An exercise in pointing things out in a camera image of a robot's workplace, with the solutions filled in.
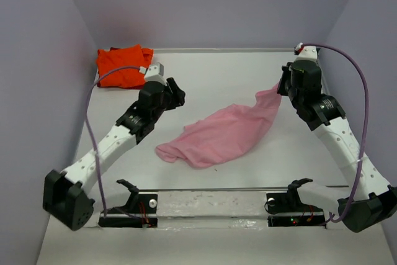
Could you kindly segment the pink t shirt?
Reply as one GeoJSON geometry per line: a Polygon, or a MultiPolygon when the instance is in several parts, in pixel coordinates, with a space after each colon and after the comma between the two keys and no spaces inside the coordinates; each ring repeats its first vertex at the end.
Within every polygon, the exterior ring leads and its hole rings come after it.
{"type": "Polygon", "coordinates": [[[250,106],[231,104],[184,127],[172,141],[156,147],[157,156],[168,163],[181,160],[205,169],[237,159],[253,149],[272,127],[282,96],[277,86],[255,94],[250,106]]]}

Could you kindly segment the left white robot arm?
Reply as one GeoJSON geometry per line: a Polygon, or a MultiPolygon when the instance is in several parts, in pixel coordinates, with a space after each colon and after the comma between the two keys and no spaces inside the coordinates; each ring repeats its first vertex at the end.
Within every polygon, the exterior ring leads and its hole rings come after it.
{"type": "Polygon", "coordinates": [[[138,99],[112,126],[106,136],[92,143],[92,150],[62,171],[51,170],[44,179],[43,209],[72,231],[87,224],[95,211],[89,197],[101,176],[126,152],[140,144],[167,110],[185,104],[185,92],[174,78],[151,79],[138,99]]]}

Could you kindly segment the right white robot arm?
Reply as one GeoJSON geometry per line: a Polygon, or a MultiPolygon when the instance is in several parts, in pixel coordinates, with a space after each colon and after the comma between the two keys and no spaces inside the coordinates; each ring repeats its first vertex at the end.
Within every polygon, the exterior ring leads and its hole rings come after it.
{"type": "Polygon", "coordinates": [[[292,210],[312,205],[341,216],[343,224],[358,233],[396,212],[396,188],[360,153],[343,108],[321,90],[317,62],[296,60],[282,67],[278,94],[290,99],[299,118],[327,148],[350,191],[332,190],[303,178],[288,185],[285,202],[292,210]]]}

